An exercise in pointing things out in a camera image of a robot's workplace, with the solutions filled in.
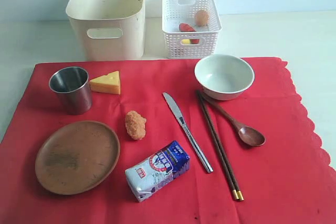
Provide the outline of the stainless steel cup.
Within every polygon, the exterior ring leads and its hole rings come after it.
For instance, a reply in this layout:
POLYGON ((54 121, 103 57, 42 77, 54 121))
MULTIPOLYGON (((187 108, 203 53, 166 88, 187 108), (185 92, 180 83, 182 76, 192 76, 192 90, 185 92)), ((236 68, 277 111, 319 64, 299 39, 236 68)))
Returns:
POLYGON ((58 70, 50 77, 49 87, 69 114, 83 114, 92 106, 89 74, 82 67, 74 66, 58 70))

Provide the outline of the yellow lemon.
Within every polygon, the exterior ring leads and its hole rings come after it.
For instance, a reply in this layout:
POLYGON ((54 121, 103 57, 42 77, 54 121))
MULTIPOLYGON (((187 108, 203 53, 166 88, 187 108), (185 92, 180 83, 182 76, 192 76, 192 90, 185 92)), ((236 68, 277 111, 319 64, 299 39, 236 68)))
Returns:
POLYGON ((182 39, 182 40, 181 40, 181 43, 182 43, 183 45, 190 45, 190 44, 191 44, 191 40, 190 40, 190 39, 182 39))

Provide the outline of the red sausage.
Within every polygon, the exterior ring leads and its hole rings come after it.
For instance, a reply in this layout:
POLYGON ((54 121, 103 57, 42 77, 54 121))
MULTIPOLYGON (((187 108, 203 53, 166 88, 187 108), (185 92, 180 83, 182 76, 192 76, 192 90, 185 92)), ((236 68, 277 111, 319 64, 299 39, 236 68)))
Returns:
MULTIPOLYGON (((179 24, 179 30, 181 32, 196 32, 196 30, 192 26, 190 26, 189 24, 186 24, 186 23, 180 23, 179 24)), ((190 39, 190 43, 191 44, 198 44, 199 39, 190 39)))

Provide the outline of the white ceramic bowl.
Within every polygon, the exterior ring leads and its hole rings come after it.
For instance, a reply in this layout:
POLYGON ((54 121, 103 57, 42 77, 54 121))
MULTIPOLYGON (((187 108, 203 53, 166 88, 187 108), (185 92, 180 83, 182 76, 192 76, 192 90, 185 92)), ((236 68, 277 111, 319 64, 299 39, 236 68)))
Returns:
POLYGON ((255 72, 245 60, 222 54, 199 60, 194 74, 204 93, 218 101, 237 98, 255 80, 255 72))

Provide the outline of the cream plastic bin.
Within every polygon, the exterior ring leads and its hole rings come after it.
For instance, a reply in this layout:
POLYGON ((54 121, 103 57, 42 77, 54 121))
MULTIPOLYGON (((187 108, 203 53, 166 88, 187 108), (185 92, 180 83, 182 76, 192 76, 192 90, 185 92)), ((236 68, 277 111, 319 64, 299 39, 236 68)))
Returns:
POLYGON ((66 14, 87 60, 142 57, 145 0, 69 0, 66 14))

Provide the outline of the yellow cheese wedge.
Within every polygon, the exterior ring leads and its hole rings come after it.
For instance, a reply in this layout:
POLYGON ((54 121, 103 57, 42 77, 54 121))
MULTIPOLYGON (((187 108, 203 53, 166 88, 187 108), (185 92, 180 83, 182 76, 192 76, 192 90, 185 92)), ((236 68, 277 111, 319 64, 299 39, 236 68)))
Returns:
POLYGON ((119 71, 99 76, 89 81, 90 89, 94 92, 121 94, 119 71))

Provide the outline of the red table cloth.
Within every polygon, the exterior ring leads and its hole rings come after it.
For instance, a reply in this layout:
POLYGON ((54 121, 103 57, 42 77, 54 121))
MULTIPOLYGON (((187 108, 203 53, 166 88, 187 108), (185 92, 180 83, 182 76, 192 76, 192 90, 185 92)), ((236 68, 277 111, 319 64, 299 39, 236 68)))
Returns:
POLYGON ((261 147, 240 143, 223 117, 210 110, 244 201, 237 202, 221 170, 195 91, 195 60, 82 62, 90 77, 119 71, 121 94, 94 93, 91 109, 67 114, 49 89, 66 63, 35 66, 1 143, 1 223, 335 223, 335 170, 314 133, 286 62, 249 58, 253 85, 222 107, 266 137, 261 147), (180 108, 213 168, 208 173, 163 92, 180 108), (145 137, 133 140, 125 116, 146 118, 145 137), (35 159, 56 130, 81 120, 100 121, 120 140, 119 161, 109 177, 83 194, 61 196, 41 187, 35 159), (172 141, 190 155, 190 169, 144 202, 138 202, 125 170, 172 141))

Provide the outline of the white perforated plastic basket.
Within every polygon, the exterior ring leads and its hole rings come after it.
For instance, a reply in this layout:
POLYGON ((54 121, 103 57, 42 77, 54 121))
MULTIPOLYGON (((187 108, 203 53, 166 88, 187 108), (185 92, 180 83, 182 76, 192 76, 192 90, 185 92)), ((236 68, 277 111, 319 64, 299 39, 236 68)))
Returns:
POLYGON ((168 57, 203 58, 214 52, 222 25, 214 0, 162 0, 162 31, 168 57), (206 10, 209 21, 206 26, 195 24, 195 13, 206 10), (196 32, 181 32, 179 24, 186 23, 196 32), (199 39, 198 44, 183 45, 182 39, 199 39))

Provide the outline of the silver table knife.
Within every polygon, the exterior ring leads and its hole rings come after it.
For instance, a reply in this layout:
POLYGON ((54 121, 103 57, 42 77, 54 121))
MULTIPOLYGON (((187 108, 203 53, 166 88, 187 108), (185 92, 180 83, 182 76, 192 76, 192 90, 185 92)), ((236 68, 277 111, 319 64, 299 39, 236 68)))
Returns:
POLYGON ((179 106, 177 105, 175 100, 168 93, 163 92, 163 96, 164 96, 165 101, 168 104, 170 110, 172 111, 173 115, 175 116, 176 120, 178 121, 179 125, 181 126, 181 128, 185 132, 191 146, 193 147, 196 155, 198 156, 198 159, 203 164, 205 170, 208 173, 212 173, 214 170, 213 170, 211 164, 209 163, 208 159, 204 155, 203 151, 201 150, 200 146, 198 145, 197 141, 195 140, 195 138, 191 134, 179 106))

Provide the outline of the brown egg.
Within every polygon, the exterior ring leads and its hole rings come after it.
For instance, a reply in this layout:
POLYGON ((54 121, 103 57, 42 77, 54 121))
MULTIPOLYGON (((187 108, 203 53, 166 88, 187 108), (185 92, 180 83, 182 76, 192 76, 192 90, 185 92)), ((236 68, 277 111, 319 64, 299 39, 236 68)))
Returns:
POLYGON ((206 26, 209 21, 209 14, 206 10, 199 10, 195 13, 195 24, 199 27, 206 26))

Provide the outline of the blue white milk carton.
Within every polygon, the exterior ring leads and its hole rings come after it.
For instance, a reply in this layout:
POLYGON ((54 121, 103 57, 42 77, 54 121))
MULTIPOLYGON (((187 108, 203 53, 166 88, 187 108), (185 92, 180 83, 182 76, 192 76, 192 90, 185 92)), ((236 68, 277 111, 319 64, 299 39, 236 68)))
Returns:
POLYGON ((177 141, 125 170, 127 183, 142 202, 190 168, 190 157, 177 141))

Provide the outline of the dark wooden chopstick right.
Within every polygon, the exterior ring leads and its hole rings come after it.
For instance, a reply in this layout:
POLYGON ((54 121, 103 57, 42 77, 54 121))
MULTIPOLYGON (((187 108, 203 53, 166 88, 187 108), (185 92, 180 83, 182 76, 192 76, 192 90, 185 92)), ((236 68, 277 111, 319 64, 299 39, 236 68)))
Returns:
POLYGON ((220 150, 221 150, 222 153, 223 153, 223 157, 224 157, 224 159, 225 159, 227 168, 228 168, 228 170, 229 170, 229 172, 230 172, 230 175, 231 175, 231 177, 232 177, 232 181, 233 181, 234 186, 235 186, 235 188, 236 188, 236 190, 237 190, 238 197, 239 197, 239 201, 244 201, 244 197, 243 197, 242 191, 240 190, 240 188, 239 188, 239 186, 238 186, 238 182, 237 182, 237 180, 236 180, 236 178, 235 178, 233 169, 232 169, 232 167, 231 167, 231 165, 230 165, 230 163, 229 163, 229 160, 228 160, 228 158, 227 158, 227 156, 226 156, 226 153, 225 153, 225 151, 224 151, 224 148, 223 148, 223 146, 222 146, 222 143, 221 143, 221 141, 220 141, 220 138, 219 138, 217 132, 216 132, 216 135, 217 135, 217 139, 218 139, 218 141, 219 141, 220 150))

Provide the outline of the orange fried chicken nugget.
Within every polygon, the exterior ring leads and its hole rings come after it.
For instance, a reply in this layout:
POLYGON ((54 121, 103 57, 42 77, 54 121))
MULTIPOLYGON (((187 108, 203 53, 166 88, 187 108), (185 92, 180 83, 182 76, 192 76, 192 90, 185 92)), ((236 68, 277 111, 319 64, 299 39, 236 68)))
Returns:
POLYGON ((141 140, 145 137, 146 118, 137 111, 129 111, 125 116, 125 128, 133 140, 141 140))

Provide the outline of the dark wooden chopstick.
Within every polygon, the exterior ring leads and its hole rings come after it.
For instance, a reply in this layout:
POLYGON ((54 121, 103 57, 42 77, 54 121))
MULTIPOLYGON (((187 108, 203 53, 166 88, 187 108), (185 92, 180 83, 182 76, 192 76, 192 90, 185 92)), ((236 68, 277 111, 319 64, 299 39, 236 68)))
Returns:
POLYGON ((243 197, 242 191, 240 190, 240 188, 239 188, 239 186, 238 186, 238 182, 237 182, 237 180, 236 180, 236 178, 235 178, 233 169, 232 169, 232 167, 231 167, 231 165, 230 165, 230 163, 229 163, 229 160, 228 160, 228 158, 227 158, 227 156, 226 156, 226 153, 225 153, 225 151, 224 151, 224 148, 223 148, 223 146, 222 146, 222 143, 221 143, 221 141, 220 141, 220 138, 219 138, 217 132, 216 132, 216 135, 217 135, 217 139, 218 139, 218 141, 219 141, 220 150, 221 150, 222 153, 223 153, 223 157, 224 157, 224 159, 225 159, 227 168, 228 168, 228 170, 229 170, 229 172, 230 172, 230 175, 231 175, 231 177, 232 177, 232 181, 233 181, 234 186, 235 186, 235 188, 236 188, 236 190, 237 190, 238 197, 239 197, 239 201, 244 201, 244 197, 243 197))
POLYGON ((212 136, 212 140, 213 140, 213 143, 214 143, 214 148, 216 150, 216 154, 217 154, 217 157, 218 157, 218 160, 220 161, 220 164, 221 164, 221 167, 222 167, 222 170, 225 174, 225 177, 226 177, 226 180, 227 180, 227 183, 229 185, 229 188, 231 189, 231 192, 232 192, 232 196, 235 200, 239 200, 239 197, 238 197, 238 193, 237 193, 237 190, 234 186, 234 183, 232 181, 232 177, 230 175, 230 172, 227 168, 227 165, 226 165, 226 162, 225 162, 225 159, 223 157, 223 153, 220 149, 220 146, 219 146, 219 141, 217 139, 217 135, 216 135, 216 132, 214 130, 214 127, 212 125, 212 121, 209 117, 209 114, 208 114, 208 111, 207 111, 207 108, 205 106, 205 103, 203 101, 203 98, 201 96, 201 93, 200 91, 196 90, 196 95, 197 95, 197 98, 198 98, 198 101, 201 105, 201 108, 202 108, 202 112, 204 114, 204 117, 205 117, 205 121, 207 123, 207 126, 208 126, 208 129, 209 129, 209 132, 212 136))

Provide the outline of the dark wooden chopstick left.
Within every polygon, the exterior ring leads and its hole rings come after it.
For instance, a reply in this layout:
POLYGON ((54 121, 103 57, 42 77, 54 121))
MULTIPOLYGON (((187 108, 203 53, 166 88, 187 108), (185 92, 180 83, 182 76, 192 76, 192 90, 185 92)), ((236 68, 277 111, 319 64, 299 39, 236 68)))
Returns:
POLYGON ((238 197, 238 193, 237 193, 237 190, 234 186, 234 183, 232 181, 232 177, 230 175, 230 172, 227 168, 227 165, 226 165, 226 162, 225 162, 225 159, 223 157, 223 153, 220 149, 220 146, 219 146, 219 141, 217 139, 217 135, 216 135, 216 132, 214 130, 214 127, 212 125, 212 121, 209 117, 209 114, 208 114, 208 111, 207 111, 207 108, 205 106, 205 103, 203 101, 203 98, 201 96, 201 93, 200 91, 196 90, 196 95, 197 95, 197 98, 198 98, 198 101, 201 105, 201 108, 202 108, 202 112, 204 114, 204 117, 205 117, 205 121, 207 123, 207 126, 208 126, 208 129, 209 129, 209 132, 212 136, 212 140, 213 140, 213 143, 214 143, 214 148, 216 150, 216 154, 217 154, 217 157, 218 157, 218 160, 220 161, 220 164, 221 164, 221 167, 222 167, 222 170, 225 174, 225 177, 226 177, 226 180, 227 180, 227 183, 229 185, 229 188, 231 189, 231 192, 232 192, 232 196, 235 200, 239 200, 239 197, 238 197))

